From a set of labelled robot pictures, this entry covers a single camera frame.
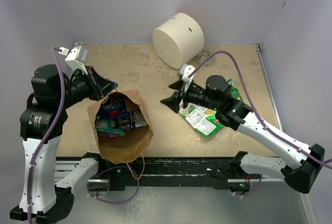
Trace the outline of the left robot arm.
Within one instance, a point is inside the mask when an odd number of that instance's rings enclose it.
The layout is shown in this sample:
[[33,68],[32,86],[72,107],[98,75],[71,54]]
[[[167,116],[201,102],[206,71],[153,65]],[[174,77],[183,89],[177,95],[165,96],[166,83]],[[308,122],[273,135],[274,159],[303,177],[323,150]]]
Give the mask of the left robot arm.
[[100,101],[117,83],[100,76],[92,66],[66,76],[54,64],[37,68],[31,79],[33,92],[20,116],[20,135],[25,154],[24,188],[21,202],[10,211],[18,221],[56,223],[72,210],[75,194],[93,176],[105,176],[107,166],[100,156],[82,158],[62,180],[55,181],[58,146],[67,109],[84,99]]

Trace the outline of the small green snack packet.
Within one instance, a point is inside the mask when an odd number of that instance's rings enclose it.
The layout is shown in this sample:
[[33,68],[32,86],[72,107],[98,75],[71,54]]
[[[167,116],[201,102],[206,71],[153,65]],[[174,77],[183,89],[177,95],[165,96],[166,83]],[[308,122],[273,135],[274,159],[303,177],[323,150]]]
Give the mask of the small green snack packet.
[[240,102],[244,102],[236,84],[233,82],[232,79],[228,79],[227,80],[227,83],[231,85],[231,98],[233,100],[237,100],[237,101],[240,101]]

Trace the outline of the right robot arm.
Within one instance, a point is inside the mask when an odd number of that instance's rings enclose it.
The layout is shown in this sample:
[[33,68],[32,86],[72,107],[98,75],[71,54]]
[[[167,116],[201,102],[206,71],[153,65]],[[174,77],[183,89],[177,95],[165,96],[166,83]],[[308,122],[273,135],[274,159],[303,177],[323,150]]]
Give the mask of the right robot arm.
[[205,88],[182,80],[169,87],[174,93],[161,103],[175,113],[189,103],[215,110],[215,118],[222,125],[251,137],[276,155],[262,157],[238,152],[230,162],[234,177],[266,175],[284,180],[300,193],[310,192],[323,166],[325,149],[322,146],[304,144],[270,125],[252,107],[231,95],[232,86],[223,76],[208,77]]

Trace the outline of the brown paper bag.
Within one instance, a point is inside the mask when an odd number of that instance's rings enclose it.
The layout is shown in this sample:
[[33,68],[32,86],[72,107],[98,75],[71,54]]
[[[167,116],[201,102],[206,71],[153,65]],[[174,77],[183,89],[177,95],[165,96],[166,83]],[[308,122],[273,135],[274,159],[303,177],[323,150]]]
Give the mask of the brown paper bag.
[[[107,134],[98,133],[96,131],[96,114],[102,103],[118,97],[124,98],[127,112],[140,110],[147,122],[147,126],[133,129],[123,129],[125,131],[124,136],[109,139],[107,138]],[[111,93],[108,97],[88,107],[88,117],[101,157],[114,164],[123,163],[127,166],[130,172],[133,173],[129,163],[143,155],[143,151],[150,144],[154,134],[151,120],[140,92],[138,90],[127,90]]]

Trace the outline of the blue salt vinegar chips bag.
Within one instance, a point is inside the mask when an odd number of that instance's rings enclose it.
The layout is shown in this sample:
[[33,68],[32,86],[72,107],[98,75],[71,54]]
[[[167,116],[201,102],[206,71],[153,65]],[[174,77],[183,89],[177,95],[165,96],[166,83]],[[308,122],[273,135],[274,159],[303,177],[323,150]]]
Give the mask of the blue salt vinegar chips bag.
[[126,112],[116,118],[117,125],[122,129],[133,129],[147,126],[140,110]]

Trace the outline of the large green chips bag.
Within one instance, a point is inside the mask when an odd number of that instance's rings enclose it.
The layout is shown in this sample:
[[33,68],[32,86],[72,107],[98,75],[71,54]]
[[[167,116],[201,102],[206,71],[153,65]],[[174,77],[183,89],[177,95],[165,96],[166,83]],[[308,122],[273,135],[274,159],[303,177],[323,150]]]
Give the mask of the large green chips bag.
[[221,130],[224,125],[216,119],[216,111],[189,103],[186,108],[181,108],[179,114],[201,135],[210,137]]

